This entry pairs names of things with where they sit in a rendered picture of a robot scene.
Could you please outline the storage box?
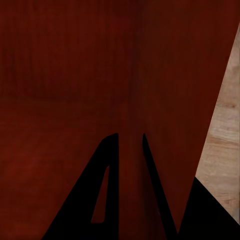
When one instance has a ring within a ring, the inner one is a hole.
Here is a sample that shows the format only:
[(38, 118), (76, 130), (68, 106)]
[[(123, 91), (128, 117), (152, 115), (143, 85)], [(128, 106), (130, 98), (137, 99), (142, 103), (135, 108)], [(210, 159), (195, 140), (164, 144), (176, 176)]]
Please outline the storage box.
[(0, 240), (42, 240), (116, 133), (118, 240), (167, 240), (144, 133), (178, 234), (239, 23), (240, 0), (0, 0)]

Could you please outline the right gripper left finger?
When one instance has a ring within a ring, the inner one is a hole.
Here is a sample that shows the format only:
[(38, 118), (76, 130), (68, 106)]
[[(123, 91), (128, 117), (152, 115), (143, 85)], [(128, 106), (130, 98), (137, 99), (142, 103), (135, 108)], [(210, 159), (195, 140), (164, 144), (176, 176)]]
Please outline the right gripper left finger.
[[(109, 166), (105, 217), (91, 223)], [(119, 240), (119, 134), (104, 138), (42, 240)]]

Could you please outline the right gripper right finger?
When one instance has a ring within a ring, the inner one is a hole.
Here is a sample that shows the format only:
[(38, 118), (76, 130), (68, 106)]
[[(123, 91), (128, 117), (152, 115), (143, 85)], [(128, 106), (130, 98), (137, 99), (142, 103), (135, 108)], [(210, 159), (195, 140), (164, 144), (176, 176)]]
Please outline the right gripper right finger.
[(167, 240), (240, 240), (240, 225), (196, 177), (177, 233), (145, 133), (142, 148)]

